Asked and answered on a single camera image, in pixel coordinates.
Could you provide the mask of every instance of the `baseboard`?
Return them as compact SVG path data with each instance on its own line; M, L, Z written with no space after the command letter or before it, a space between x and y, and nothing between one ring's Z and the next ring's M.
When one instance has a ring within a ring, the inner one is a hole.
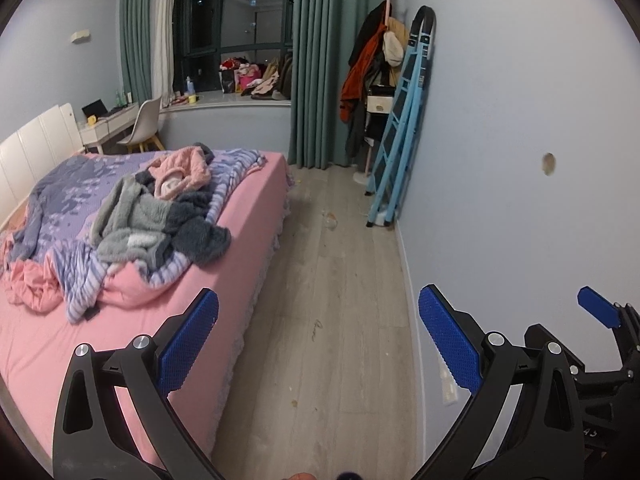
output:
M415 456L418 467L421 467L427 460L425 453L426 442L426 402L424 397L424 367L422 366L422 350L420 346L420 317L418 316L417 303L414 296L414 288L411 282L411 272L404 250L404 240L402 239L402 229L400 222L396 220L396 239L398 250L400 251L400 263L402 265L402 275L404 276L404 290L406 302L409 308L409 324L411 326L411 342L414 349L414 373L415 373Z

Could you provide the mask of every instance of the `floor plank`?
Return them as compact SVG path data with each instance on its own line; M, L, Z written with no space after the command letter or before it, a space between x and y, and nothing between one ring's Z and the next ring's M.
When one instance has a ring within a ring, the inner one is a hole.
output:
M353 171L292 168L291 215L212 455L227 480L415 473L414 368L396 237L365 227L370 198Z

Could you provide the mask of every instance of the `white headboard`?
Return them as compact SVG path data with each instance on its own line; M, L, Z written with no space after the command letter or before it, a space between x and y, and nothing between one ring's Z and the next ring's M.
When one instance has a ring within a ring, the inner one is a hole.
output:
M47 110L0 143L0 230L37 181L83 149L70 104Z

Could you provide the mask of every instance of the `ladder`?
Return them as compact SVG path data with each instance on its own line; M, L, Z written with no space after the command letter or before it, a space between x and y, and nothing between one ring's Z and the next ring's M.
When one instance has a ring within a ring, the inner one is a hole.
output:
M380 211L385 211L385 208L384 225L391 225L404 191L417 139L416 131L427 95L427 74L433 51L431 43L435 25L433 9L421 7L411 26L402 62L402 77L367 185L366 195L375 194L367 227L373 227Z

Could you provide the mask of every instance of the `white power socket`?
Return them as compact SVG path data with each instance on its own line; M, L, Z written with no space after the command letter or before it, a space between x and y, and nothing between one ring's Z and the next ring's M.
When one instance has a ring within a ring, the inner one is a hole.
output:
M458 386L441 355L438 355L438 360L440 362L440 380L442 381L442 402L445 406L450 406L458 402Z

